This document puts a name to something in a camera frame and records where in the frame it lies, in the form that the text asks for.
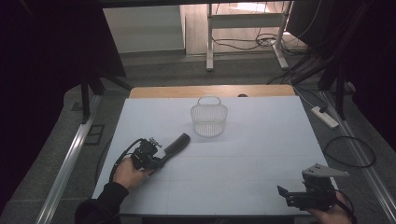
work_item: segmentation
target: light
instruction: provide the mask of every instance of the light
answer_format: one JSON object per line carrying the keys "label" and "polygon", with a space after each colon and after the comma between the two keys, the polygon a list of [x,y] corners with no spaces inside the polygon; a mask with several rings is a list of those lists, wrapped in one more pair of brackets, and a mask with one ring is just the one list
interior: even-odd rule
{"label": "light", "polygon": [[271,12],[264,3],[238,3],[236,7],[230,7],[237,10]]}

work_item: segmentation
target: gray floor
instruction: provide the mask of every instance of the gray floor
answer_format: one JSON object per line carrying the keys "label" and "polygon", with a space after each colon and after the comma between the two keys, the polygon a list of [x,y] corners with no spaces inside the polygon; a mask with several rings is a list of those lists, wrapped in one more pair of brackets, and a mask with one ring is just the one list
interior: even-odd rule
{"label": "gray floor", "polygon": [[[301,56],[288,57],[290,65],[296,64]],[[122,55],[127,83],[139,86],[180,86],[180,85],[218,85],[218,84],[264,84],[271,77],[283,72],[279,69],[275,54],[264,51],[260,54],[217,54],[215,57],[215,71],[205,70],[205,56],[185,56],[180,53],[169,52],[141,53]],[[301,86],[317,92],[316,83],[319,77],[312,77]],[[106,92],[101,102],[94,125],[104,127],[103,137],[97,146],[84,146],[79,155],[75,169],[70,177],[64,195],[55,212],[51,223],[72,223],[77,205],[92,195],[97,164],[106,143],[114,133],[122,104],[129,92],[107,80]],[[311,94],[303,92],[304,97],[312,104],[320,104]],[[80,92],[76,87],[64,97],[64,110],[55,125],[52,134],[44,145],[35,164],[27,174],[20,187],[0,218],[0,223],[35,223],[37,215],[47,198],[52,182],[62,165],[67,150],[76,134],[81,121],[81,111],[76,106],[80,104]],[[316,118],[310,107],[304,104],[317,139],[322,147],[340,135],[339,130],[330,130],[323,122]],[[346,96],[346,118],[353,127],[355,134],[366,141],[377,155],[375,169],[384,179],[393,196],[396,195],[395,153],[384,141],[381,135],[364,118],[351,100]],[[94,143],[97,136],[87,138],[87,142]],[[353,160],[349,149],[342,141],[333,145],[335,154],[346,160]],[[331,167],[346,170],[351,173],[350,178],[337,179],[337,184],[354,202],[359,223],[389,223],[382,207],[364,181],[360,169],[352,169],[328,159]],[[298,218],[296,223],[307,223],[312,219]],[[139,223],[139,217],[125,217],[124,223]]]}

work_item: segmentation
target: white wall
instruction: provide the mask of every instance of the white wall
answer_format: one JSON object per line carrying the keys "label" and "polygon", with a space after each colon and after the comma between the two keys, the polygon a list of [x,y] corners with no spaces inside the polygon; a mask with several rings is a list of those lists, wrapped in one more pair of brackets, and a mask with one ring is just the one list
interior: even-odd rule
{"label": "white wall", "polygon": [[179,6],[104,9],[119,53],[184,49]]}

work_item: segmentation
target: black handle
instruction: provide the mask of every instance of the black handle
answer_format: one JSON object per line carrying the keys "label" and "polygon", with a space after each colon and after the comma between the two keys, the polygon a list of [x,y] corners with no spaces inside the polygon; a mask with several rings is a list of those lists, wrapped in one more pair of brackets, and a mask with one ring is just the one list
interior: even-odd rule
{"label": "black handle", "polygon": [[161,159],[161,166],[163,166],[171,157],[175,156],[179,151],[183,150],[190,142],[191,138],[183,133],[175,142],[173,142],[164,151],[166,155]]}

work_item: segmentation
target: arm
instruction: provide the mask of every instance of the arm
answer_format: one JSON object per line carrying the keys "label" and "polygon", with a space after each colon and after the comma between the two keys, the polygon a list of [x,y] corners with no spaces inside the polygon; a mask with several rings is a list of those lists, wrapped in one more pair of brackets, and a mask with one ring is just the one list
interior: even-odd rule
{"label": "arm", "polygon": [[114,174],[113,182],[105,185],[98,199],[89,199],[78,206],[76,224],[120,223],[120,205],[128,189],[137,187],[151,171],[137,171],[131,158],[125,158]]}

